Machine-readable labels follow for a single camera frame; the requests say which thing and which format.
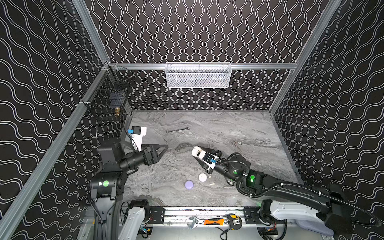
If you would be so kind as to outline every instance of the wall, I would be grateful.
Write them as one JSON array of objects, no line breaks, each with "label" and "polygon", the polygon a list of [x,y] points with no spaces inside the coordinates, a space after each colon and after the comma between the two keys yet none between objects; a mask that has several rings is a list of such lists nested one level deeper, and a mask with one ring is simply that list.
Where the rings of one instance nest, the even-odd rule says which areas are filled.
[{"label": "wall", "polygon": [[[103,63],[71,1],[0,5],[1,219]],[[83,117],[13,239],[76,238],[98,143],[120,129]]]},{"label": "wall", "polygon": [[86,0],[115,63],[291,63],[327,0]]},{"label": "wall", "polygon": [[233,70],[228,88],[199,89],[168,88],[164,71],[139,71],[128,102],[139,110],[268,110],[288,72]]},{"label": "wall", "polygon": [[[86,0],[115,63],[293,63],[328,0]],[[168,89],[140,71],[133,109],[268,110],[286,70],[234,71],[228,89]]]},{"label": "wall", "polygon": [[[344,0],[275,114],[303,181],[384,215],[384,1]],[[372,221],[360,212],[354,220]],[[336,239],[384,239],[355,227]]]}]

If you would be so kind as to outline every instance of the purple round object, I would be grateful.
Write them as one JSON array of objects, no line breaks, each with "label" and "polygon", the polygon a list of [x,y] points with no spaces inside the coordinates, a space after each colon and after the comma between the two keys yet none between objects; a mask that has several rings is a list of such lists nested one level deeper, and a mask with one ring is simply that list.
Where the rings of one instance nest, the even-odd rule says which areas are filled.
[{"label": "purple round object", "polygon": [[192,189],[193,188],[193,182],[191,180],[188,180],[185,182],[185,188],[186,189]]}]

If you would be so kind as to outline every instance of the wire basket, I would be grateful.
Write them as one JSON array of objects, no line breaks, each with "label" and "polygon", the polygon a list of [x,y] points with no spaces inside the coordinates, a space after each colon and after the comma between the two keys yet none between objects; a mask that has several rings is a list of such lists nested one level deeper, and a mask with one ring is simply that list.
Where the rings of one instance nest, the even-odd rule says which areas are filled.
[{"label": "wire basket", "polygon": [[227,88],[231,79],[230,63],[166,63],[169,88]]},{"label": "wire basket", "polygon": [[105,76],[91,97],[87,108],[98,121],[124,121],[127,114],[126,88],[130,82],[113,76]]}]

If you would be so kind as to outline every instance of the black wire basket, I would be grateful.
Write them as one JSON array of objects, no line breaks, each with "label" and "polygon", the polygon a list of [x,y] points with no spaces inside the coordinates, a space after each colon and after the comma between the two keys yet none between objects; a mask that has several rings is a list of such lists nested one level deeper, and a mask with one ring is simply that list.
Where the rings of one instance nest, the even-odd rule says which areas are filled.
[{"label": "black wire basket", "polygon": [[119,122],[125,121],[127,113],[127,88],[131,79],[120,79],[114,76],[104,76],[87,104],[88,110],[98,121]]}]

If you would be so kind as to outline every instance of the marble surface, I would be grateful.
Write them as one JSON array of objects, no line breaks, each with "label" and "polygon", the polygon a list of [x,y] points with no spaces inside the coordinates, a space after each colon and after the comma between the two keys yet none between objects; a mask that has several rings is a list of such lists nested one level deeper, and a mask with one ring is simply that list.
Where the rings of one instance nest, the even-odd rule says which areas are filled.
[{"label": "marble surface", "polygon": [[[134,112],[131,126],[147,127],[143,144],[168,144],[169,149],[157,164],[141,165],[128,177],[124,200],[147,198],[151,205],[165,206],[261,203],[263,198],[238,193],[219,173],[200,182],[198,176],[205,171],[191,155],[197,145],[221,150],[225,158],[240,152],[254,170],[297,182],[267,112]],[[190,130],[166,133],[185,127]],[[184,187],[187,180],[194,183],[191,190]]]}]

